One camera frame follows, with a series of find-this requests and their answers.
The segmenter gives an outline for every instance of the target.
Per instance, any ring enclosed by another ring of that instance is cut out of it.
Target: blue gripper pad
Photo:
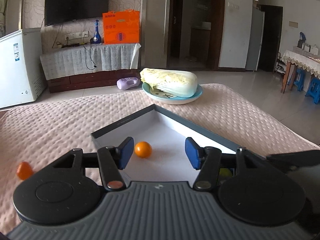
[[[184,150],[192,167],[196,170],[201,169],[200,152],[202,148],[191,137],[186,138]]]
[[[127,166],[134,150],[133,138],[127,137],[117,148],[120,151],[120,160],[119,160],[118,169],[123,170]]]

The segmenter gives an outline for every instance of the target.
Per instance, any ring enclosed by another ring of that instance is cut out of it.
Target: television
[[[102,17],[109,0],[45,0],[44,25]]]

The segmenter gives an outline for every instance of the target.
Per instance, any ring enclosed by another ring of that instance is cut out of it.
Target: wooden drawer
[[[99,71],[96,73],[87,73],[70,76],[70,84],[78,84],[84,82],[92,82],[99,80],[113,80],[124,77],[135,77],[137,75],[136,69],[120,69],[114,71]]]
[[[50,91],[50,93],[56,93],[56,92],[85,89],[85,88],[115,86],[116,84],[117,84],[117,79],[99,80],[99,81],[91,81],[91,82],[62,85],[62,86],[57,86],[57,87],[49,87],[49,91]]]
[[[70,84],[70,77],[55,78],[55,79],[50,79],[47,81],[48,81],[49,87],[68,85],[68,84]]]

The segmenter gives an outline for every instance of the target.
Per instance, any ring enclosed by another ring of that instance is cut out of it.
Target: freezer label
[[[15,61],[20,60],[20,58],[19,58],[19,46],[18,46],[18,43],[15,43],[15,44],[13,45],[13,52],[14,52],[14,60],[15,60]]]

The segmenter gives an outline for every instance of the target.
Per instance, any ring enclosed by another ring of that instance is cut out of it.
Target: blue stool
[[[293,84],[298,87],[298,91],[301,91],[303,89],[303,83],[304,83],[305,75],[306,75],[306,72],[303,69],[301,69],[301,68],[297,69],[297,72],[296,72],[296,78],[297,79],[293,82]],[[287,83],[287,85],[290,84],[291,79],[292,79],[292,76],[290,77],[290,80]]]
[[[317,78],[313,78],[308,87],[308,91],[305,95],[306,97],[313,97],[313,102],[318,104],[320,97],[320,80]]]

